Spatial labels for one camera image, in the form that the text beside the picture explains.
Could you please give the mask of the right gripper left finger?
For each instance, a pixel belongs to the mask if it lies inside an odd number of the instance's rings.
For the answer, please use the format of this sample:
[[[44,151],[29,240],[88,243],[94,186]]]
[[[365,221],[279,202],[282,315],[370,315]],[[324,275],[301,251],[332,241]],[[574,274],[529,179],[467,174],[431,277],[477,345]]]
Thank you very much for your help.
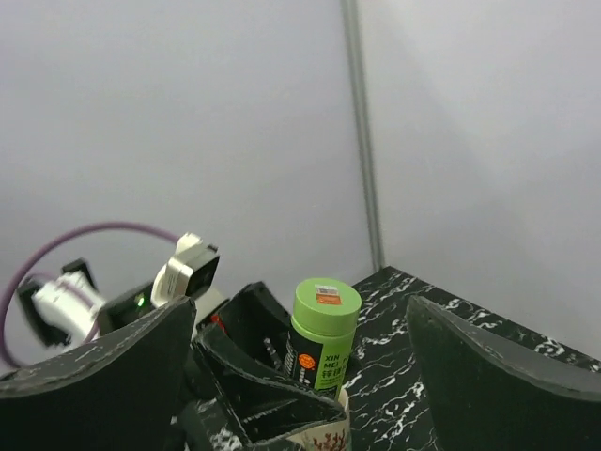
[[[183,380],[187,298],[1,379],[4,450],[161,450]]]

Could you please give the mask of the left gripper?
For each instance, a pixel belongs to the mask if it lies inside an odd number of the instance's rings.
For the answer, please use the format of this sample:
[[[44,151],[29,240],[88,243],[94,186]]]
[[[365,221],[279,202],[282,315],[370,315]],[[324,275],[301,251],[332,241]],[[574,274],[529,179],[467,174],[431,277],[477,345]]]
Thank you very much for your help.
[[[194,360],[244,446],[262,445],[347,418],[337,401],[283,372],[290,314],[262,282],[226,298],[194,299]]]

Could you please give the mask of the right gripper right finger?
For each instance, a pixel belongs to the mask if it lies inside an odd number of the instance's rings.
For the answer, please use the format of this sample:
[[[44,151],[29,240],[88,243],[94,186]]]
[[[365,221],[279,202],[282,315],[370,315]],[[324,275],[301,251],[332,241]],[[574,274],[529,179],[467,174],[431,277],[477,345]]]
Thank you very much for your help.
[[[600,376],[409,299],[409,338],[445,450],[597,450]]]

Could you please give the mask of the green pill bottle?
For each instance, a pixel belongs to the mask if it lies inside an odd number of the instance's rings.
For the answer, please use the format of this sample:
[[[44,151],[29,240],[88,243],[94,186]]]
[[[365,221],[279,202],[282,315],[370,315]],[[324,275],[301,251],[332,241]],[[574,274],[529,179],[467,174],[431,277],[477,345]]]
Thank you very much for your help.
[[[361,308],[361,295],[344,282],[300,282],[286,340],[285,375],[322,396],[338,398]]]

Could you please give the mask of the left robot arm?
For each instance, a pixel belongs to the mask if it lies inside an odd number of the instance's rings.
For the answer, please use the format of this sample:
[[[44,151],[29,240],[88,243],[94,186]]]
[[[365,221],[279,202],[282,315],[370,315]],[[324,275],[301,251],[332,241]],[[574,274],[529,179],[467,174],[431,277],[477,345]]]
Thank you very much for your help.
[[[27,276],[18,300],[47,346],[71,349],[154,310],[151,286],[112,300],[96,291],[84,260],[58,277]],[[222,300],[202,289],[167,449],[252,450],[289,441],[305,450],[348,450],[346,393],[319,393],[285,374],[290,316],[264,283]]]

